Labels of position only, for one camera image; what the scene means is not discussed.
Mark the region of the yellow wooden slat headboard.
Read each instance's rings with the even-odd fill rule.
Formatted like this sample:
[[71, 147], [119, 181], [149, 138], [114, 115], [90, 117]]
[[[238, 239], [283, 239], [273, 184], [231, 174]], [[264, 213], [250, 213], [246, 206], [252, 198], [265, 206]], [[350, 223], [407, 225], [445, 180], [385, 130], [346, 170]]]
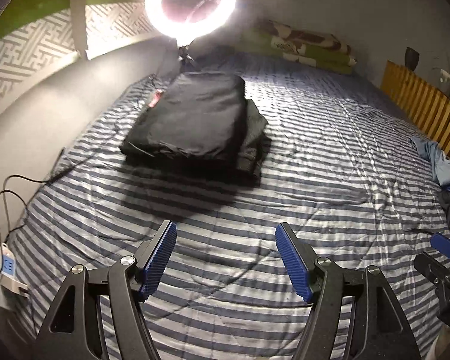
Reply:
[[450, 98], [403, 65], [387, 61], [380, 89], [450, 157]]

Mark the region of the white blue power strip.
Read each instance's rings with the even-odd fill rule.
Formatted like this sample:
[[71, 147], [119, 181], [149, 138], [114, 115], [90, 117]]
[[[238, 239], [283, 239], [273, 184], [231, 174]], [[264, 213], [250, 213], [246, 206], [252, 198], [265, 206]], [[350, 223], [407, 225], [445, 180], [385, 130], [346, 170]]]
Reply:
[[19, 297], [28, 298], [28, 286], [17, 279], [17, 261], [7, 244], [0, 244], [0, 308], [15, 311]]

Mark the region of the grey folded trousers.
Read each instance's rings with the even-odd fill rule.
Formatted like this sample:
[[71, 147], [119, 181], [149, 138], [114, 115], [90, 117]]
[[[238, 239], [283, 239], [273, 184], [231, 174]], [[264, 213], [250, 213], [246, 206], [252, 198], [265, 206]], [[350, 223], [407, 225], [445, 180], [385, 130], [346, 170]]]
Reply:
[[246, 99], [246, 129], [236, 156], [235, 174], [245, 185], [260, 185], [262, 165], [266, 158], [266, 118], [251, 99]]

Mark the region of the green patterned folded blanket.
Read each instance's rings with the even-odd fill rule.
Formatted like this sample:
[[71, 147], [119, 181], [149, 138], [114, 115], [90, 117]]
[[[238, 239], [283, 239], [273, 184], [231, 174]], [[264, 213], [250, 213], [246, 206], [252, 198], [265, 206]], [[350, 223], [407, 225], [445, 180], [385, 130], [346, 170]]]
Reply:
[[344, 75], [351, 74], [358, 63], [351, 47], [335, 35], [295, 29], [272, 20], [261, 20], [244, 30], [237, 47]]

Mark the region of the white potted plant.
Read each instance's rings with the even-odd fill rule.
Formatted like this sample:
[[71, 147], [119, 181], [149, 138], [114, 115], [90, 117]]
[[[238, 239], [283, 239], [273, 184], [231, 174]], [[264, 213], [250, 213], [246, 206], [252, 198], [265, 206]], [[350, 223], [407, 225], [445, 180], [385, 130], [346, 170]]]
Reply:
[[448, 98], [450, 97], [450, 55], [446, 55], [445, 62], [446, 65], [440, 64], [441, 59], [439, 57], [435, 57], [436, 61], [433, 66], [434, 71], [438, 71], [438, 88], [439, 90]]

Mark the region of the blue striped quilt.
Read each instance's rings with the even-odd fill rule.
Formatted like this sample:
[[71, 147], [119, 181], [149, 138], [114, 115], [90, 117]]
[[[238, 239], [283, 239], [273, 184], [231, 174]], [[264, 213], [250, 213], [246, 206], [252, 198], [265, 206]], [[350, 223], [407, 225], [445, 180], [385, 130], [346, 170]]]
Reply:
[[129, 164], [119, 146], [163, 86], [139, 80], [75, 140], [61, 160], [70, 173], [34, 196], [25, 226], [9, 239], [31, 292], [17, 304], [18, 323], [36, 334], [74, 264], [107, 267], [169, 219], [177, 243], [143, 307], [161, 356], [289, 359], [309, 311], [275, 246], [275, 227], [286, 222], [343, 267], [380, 267], [426, 354], [441, 329], [438, 300], [413, 261], [447, 223], [430, 164], [412, 141], [417, 129], [355, 76], [257, 55], [202, 66], [242, 76], [267, 119], [259, 182]]

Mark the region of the dark vase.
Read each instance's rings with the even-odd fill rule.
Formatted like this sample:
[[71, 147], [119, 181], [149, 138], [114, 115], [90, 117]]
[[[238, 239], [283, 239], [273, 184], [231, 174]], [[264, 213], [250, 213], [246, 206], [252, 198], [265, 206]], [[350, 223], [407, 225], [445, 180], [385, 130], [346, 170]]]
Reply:
[[412, 72], [417, 68], [419, 64], [419, 52], [410, 47], [406, 48], [404, 56], [404, 65]]

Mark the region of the light blue clothes pile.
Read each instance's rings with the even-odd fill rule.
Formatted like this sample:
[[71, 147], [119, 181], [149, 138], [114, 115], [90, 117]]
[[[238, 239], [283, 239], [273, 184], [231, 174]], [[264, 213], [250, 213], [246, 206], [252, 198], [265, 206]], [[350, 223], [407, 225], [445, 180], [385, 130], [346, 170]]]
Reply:
[[418, 155], [429, 161], [433, 180], [441, 187], [450, 186], [450, 158], [446, 157], [446, 153], [439, 144], [419, 136], [413, 136], [410, 141], [415, 145]]

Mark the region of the black garment with red loops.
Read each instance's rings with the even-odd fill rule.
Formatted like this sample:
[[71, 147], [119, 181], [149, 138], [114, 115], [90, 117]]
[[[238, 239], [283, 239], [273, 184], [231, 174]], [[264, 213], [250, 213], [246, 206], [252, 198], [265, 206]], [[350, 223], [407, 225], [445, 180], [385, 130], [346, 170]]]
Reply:
[[240, 76], [182, 73], [136, 119], [120, 150], [153, 158], [229, 161], [241, 148], [246, 119]]

